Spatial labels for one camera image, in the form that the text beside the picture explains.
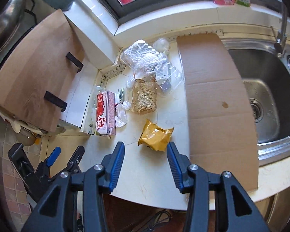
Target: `yellow wrapper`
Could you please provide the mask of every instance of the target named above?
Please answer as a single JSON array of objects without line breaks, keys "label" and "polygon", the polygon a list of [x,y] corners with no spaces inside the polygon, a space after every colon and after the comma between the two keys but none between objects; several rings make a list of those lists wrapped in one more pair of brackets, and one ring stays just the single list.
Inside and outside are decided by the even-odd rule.
[{"label": "yellow wrapper", "polygon": [[146,144],[152,150],[164,152],[167,144],[170,142],[173,130],[174,127],[166,130],[162,129],[147,119],[143,133],[138,140],[138,145]]}]

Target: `carton box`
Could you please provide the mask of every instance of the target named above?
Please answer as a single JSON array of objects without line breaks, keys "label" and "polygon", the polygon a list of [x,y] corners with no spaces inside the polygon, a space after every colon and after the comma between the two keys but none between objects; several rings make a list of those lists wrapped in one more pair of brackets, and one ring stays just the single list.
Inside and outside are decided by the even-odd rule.
[{"label": "carton box", "polygon": [[115,134],[115,94],[107,90],[97,95],[96,135]]},{"label": "carton box", "polygon": [[241,76],[216,34],[177,38],[188,107],[190,161],[258,187],[254,117]]}]

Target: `stainless steel sink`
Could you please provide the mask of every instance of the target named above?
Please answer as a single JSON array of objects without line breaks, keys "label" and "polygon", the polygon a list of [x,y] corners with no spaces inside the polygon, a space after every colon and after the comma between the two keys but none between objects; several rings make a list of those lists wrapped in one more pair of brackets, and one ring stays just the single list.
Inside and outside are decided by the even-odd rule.
[{"label": "stainless steel sink", "polygon": [[290,46],[277,57],[273,42],[227,39],[250,99],[258,134],[259,164],[290,156]]}]

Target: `sink drain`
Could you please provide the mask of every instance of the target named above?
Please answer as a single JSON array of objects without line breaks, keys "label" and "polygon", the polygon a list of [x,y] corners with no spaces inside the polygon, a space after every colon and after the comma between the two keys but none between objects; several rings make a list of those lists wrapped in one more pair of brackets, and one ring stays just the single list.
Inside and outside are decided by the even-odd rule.
[{"label": "sink drain", "polygon": [[257,123],[263,117],[262,106],[261,106],[260,102],[255,100],[255,99],[250,99],[250,105],[252,108],[252,112],[254,114],[254,121]]}]

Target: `silver screw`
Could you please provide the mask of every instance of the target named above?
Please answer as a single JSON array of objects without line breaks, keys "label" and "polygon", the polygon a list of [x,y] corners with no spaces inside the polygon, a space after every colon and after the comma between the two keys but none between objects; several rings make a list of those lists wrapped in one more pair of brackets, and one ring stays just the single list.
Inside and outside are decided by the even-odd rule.
[{"label": "silver screw", "polygon": [[230,178],[232,176],[232,174],[229,171],[224,171],[222,175],[226,178]]},{"label": "silver screw", "polygon": [[67,178],[69,176],[69,173],[68,172],[62,172],[61,174],[60,174],[60,177],[61,178]]},{"label": "silver screw", "polygon": [[189,165],[189,168],[191,169],[191,170],[197,170],[198,169],[198,166],[196,165],[196,164],[191,164],[191,165]]},{"label": "silver screw", "polygon": [[95,165],[93,168],[94,168],[95,170],[97,170],[97,171],[100,171],[100,170],[103,169],[103,165],[101,165],[101,164],[97,164],[97,165]]}]

